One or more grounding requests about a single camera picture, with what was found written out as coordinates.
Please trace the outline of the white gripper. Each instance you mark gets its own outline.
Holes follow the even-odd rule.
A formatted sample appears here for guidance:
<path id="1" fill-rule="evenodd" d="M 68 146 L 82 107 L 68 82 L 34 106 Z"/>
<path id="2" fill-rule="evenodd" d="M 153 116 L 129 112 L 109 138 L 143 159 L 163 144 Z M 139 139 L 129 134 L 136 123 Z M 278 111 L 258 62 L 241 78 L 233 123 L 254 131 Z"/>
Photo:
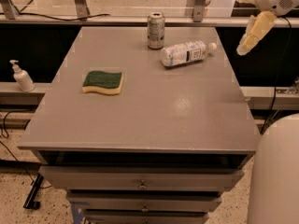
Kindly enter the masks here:
<path id="1" fill-rule="evenodd" d="M 236 0 L 238 3 L 256 4 L 262 11 L 257 17 L 251 15 L 239 45 L 238 55 L 248 54 L 273 28 L 277 16 L 283 16 L 299 6 L 299 0 Z"/>

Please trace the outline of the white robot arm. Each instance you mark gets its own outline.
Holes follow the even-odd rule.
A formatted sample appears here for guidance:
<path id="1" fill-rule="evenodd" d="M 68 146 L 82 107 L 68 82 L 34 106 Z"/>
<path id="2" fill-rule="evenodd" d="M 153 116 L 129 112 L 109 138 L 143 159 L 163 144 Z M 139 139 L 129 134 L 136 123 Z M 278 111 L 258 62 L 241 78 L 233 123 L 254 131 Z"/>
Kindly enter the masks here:
<path id="1" fill-rule="evenodd" d="M 237 0 L 261 13 L 249 18 L 236 49 L 249 53 L 274 26 L 276 18 L 299 0 Z M 251 174 L 247 224 L 299 224 L 299 114 L 274 122 L 262 135 Z"/>

